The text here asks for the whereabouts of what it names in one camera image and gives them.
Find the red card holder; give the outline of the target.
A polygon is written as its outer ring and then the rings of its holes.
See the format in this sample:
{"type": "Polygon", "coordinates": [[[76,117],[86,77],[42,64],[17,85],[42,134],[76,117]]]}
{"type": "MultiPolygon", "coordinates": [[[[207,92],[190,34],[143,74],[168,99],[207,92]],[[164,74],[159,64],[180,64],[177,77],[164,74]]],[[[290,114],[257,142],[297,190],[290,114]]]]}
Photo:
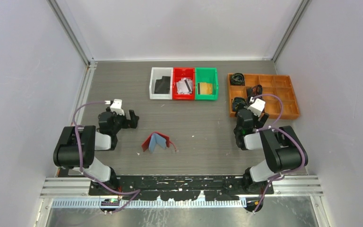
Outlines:
{"type": "Polygon", "coordinates": [[[178,151],[175,144],[170,140],[170,137],[158,131],[151,133],[141,144],[142,151],[145,152],[148,150],[150,153],[153,153],[157,146],[161,147],[162,149],[173,146],[174,152],[178,151]]]}

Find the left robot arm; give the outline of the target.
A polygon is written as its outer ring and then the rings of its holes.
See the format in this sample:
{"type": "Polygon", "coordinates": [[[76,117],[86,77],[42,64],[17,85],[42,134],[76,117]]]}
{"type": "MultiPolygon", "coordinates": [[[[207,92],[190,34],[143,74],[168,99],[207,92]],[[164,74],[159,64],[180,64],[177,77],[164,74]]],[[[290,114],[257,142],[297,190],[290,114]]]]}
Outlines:
{"type": "Polygon", "coordinates": [[[115,170],[103,164],[95,152],[115,150],[117,133],[137,128],[139,116],[133,110],[129,110],[129,115],[126,117],[107,108],[98,115],[98,126],[64,127],[53,152],[54,164],[80,172],[107,195],[120,194],[115,170]]]}

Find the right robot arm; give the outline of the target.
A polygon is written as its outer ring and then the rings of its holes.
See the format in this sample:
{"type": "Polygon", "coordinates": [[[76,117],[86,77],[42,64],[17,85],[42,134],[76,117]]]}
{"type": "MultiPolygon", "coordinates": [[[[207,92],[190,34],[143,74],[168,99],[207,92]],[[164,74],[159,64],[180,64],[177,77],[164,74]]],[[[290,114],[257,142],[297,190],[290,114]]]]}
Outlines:
{"type": "Polygon", "coordinates": [[[251,97],[250,101],[237,97],[232,104],[237,147],[241,150],[261,149],[265,157],[262,162],[244,171],[242,188],[249,194],[264,190],[269,182],[308,164],[308,155],[292,127],[264,126],[268,119],[265,105],[259,97],[251,97]]]}

